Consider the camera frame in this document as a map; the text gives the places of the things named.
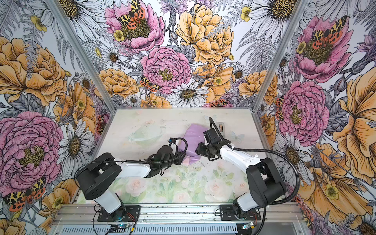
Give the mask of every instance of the metal rail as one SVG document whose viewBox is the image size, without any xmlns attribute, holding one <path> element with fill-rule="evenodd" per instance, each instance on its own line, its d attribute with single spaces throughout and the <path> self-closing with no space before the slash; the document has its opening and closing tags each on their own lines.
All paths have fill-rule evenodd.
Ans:
<svg viewBox="0 0 376 235">
<path fill-rule="evenodd" d="M 215 216 L 219 205 L 232 203 L 185 203 L 185 204 L 139 204 L 141 205 L 139 224 L 181 224 L 181 223 L 239 223 L 221 221 Z M 97 222 L 98 213 L 94 216 L 95 204 L 63 205 L 59 210 L 54 225 L 58 224 L 121 224 L 122 222 Z M 303 215 L 296 203 L 272 205 L 267 208 L 266 223 L 304 222 Z"/>
</svg>

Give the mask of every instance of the daisy center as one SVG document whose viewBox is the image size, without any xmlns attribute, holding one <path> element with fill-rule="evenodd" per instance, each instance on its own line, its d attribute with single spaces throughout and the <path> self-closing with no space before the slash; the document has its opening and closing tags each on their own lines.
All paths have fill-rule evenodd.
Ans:
<svg viewBox="0 0 376 235">
<path fill-rule="evenodd" d="M 289 18 L 294 10 L 297 0 L 276 0 L 273 3 L 271 12 L 279 18 Z"/>
<path fill-rule="evenodd" d="M 182 92 L 182 97 L 183 97 L 183 99 L 191 99 L 193 96 L 194 96 L 194 91 L 192 91 L 192 90 L 186 90 L 186 91 L 183 91 Z"/>
<path fill-rule="evenodd" d="M 88 80 L 83 80 L 82 81 L 82 86 L 85 87 L 86 89 L 89 89 L 90 87 L 90 82 Z"/>
<path fill-rule="evenodd" d="M 299 162 L 299 155 L 296 150 L 292 147 L 287 147 L 286 149 L 287 158 L 290 160 L 292 164 L 298 164 Z"/>
<path fill-rule="evenodd" d="M 158 73 L 162 76 L 162 80 L 164 81 L 170 81 L 173 77 L 172 73 L 168 69 L 165 69 L 164 71 L 159 70 Z"/>
<path fill-rule="evenodd" d="M 43 160 L 45 154 L 43 148 L 38 145 L 29 149 L 24 149 L 24 152 L 25 157 L 18 161 L 23 166 L 26 166 L 29 163 L 33 163 L 34 166 L 39 166 L 39 163 Z"/>
<path fill-rule="evenodd" d="M 358 228 L 360 232 L 364 235 L 376 235 L 376 230 L 373 228 L 372 225 L 368 224 L 367 222 L 363 221 Z"/>
<path fill-rule="evenodd" d="M 238 79 L 238 78 L 241 78 L 243 76 L 243 72 L 242 71 L 237 71 L 235 74 L 234 74 L 235 78 Z"/>
<path fill-rule="evenodd" d="M 128 29 L 128 27 L 122 27 L 123 35 L 125 39 L 131 40 L 132 38 L 144 37 L 147 38 L 150 33 L 150 26 L 146 23 L 146 19 L 141 19 L 135 29 Z"/>
<path fill-rule="evenodd" d="M 285 66 L 286 65 L 286 59 L 285 58 L 283 58 L 282 60 L 281 60 L 281 62 L 279 63 L 279 67 L 283 67 L 283 66 Z"/>
<path fill-rule="evenodd" d="M 59 0 L 61 7 L 65 14 L 70 18 L 74 18 L 78 15 L 78 9 L 73 0 Z"/>
<path fill-rule="evenodd" d="M 117 61 L 117 55 L 116 54 L 110 54 L 110 60 L 112 62 L 116 62 Z"/>
<path fill-rule="evenodd" d="M 303 119 L 301 116 L 302 110 L 298 109 L 296 105 L 293 107 L 293 113 L 290 115 L 291 120 L 294 124 L 299 124 Z"/>
<path fill-rule="evenodd" d="M 80 151 L 81 142 L 78 137 L 73 137 L 69 144 L 69 154 L 75 156 Z"/>
</svg>

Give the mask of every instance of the black cable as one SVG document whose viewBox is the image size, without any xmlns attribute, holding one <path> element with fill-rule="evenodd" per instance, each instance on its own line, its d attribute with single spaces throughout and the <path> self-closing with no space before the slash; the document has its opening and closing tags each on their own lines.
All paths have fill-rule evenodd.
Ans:
<svg viewBox="0 0 376 235">
<path fill-rule="evenodd" d="M 175 157 L 175 158 L 172 158 L 172 159 L 170 159 L 170 160 L 165 160 L 165 161 L 155 161 L 155 162 L 145 162 L 145 161 L 141 161 L 141 160 L 139 160 L 139 161 L 137 161 L 137 160 L 126 160 L 125 162 L 129 162 L 129 163 L 141 163 L 141 164 L 163 164 L 163 163 L 173 162 L 173 161 L 175 161 L 175 160 L 177 160 L 177 159 L 183 157 L 184 154 L 185 154 L 185 152 L 187 151 L 187 148 L 188 148 L 188 143 L 187 143 L 187 141 L 186 141 L 184 138 L 180 138 L 180 137 L 178 137 L 178 138 L 175 138 L 175 140 L 176 140 L 176 139 L 181 139 L 182 141 L 184 141 L 184 143 L 185 143 L 185 148 L 184 148 L 184 151 L 183 151 L 179 156 L 177 156 L 177 157 Z"/>
<path fill-rule="evenodd" d="M 299 187 L 300 187 L 299 172 L 296 169 L 295 165 L 292 164 L 284 155 L 280 154 L 279 152 L 276 152 L 276 151 L 273 151 L 273 150 L 269 150 L 269 149 L 240 149 L 240 148 L 235 148 L 235 147 L 231 146 L 225 140 L 225 138 L 222 136 L 221 132 L 218 130 L 217 125 L 215 124 L 215 122 L 213 121 L 213 119 L 211 117 L 209 117 L 209 121 L 210 121 L 210 124 L 213 123 L 214 129 L 218 133 L 218 135 L 221 138 L 221 140 L 227 145 L 227 147 L 229 147 L 229 148 L 231 148 L 231 149 L 233 149 L 235 151 L 241 151 L 241 152 L 264 152 L 264 153 L 271 153 L 271 154 L 277 155 L 277 156 L 283 158 L 284 160 L 286 160 L 287 163 L 289 163 L 290 166 L 293 168 L 293 171 L 294 171 L 294 174 L 295 174 L 295 179 L 296 179 L 294 191 L 288 197 L 286 197 L 286 198 L 284 198 L 282 200 L 274 201 L 270 205 L 278 205 L 278 204 L 283 204 L 285 202 L 289 202 L 289 201 L 291 201 L 296 196 L 296 194 L 299 191 Z"/>
<path fill-rule="evenodd" d="M 264 214 L 262 215 L 262 221 L 261 221 L 260 227 L 254 235 L 258 235 L 261 232 L 261 229 L 265 223 L 265 217 L 266 217 L 266 208 L 264 207 Z"/>
</svg>

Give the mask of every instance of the flower bud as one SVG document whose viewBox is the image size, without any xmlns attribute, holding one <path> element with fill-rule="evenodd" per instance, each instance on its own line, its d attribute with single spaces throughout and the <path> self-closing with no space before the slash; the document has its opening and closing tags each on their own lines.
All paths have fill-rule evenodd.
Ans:
<svg viewBox="0 0 376 235">
<path fill-rule="evenodd" d="M 345 79 L 345 75 L 342 75 L 342 77 L 340 79 L 338 79 L 335 83 L 334 83 L 334 95 L 337 96 L 340 94 L 340 92 L 346 90 L 346 79 Z"/>
</svg>

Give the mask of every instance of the table surface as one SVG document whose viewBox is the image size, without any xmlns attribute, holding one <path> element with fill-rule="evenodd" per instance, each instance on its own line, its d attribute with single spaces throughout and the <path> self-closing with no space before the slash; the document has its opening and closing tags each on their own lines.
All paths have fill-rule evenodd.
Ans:
<svg viewBox="0 0 376 235">
<path fill-rule="evenodd" d="M 144 159 L 170 137 L 183 137 L 191 124 L 209 129 L 209 117 L 224 124 L 225 138 L 240 148 L 262 148 L 248 109 L 120 109 L 100 146 L 97 156 L 110 152 L 113 157 Z M 257 154 L 265 158 L 264 153 Z M 249 191 L 246 175 L 223 159 L 201 159 L 188 165 L 172 165 L 162 176 L 128 177 L 110 186 L 124 203 L 206 203 L 232 202 Z M 95 203 L 80 194 L 77 203 Z"/>
</svg>

